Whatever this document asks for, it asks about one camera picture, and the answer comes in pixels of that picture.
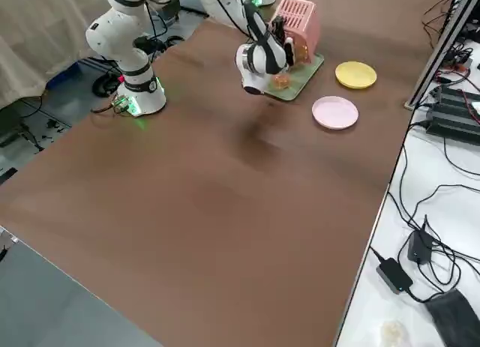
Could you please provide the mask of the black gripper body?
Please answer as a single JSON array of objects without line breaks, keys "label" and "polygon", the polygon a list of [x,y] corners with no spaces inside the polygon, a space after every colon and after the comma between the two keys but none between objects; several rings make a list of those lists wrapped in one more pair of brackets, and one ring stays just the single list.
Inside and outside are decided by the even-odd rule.
[{"label": "black gripper body", "polygon": [[287,36],[285,32],[285,18],[283,16],[274,17],[269,23],[269,29],[279,44],[285,44]]}]

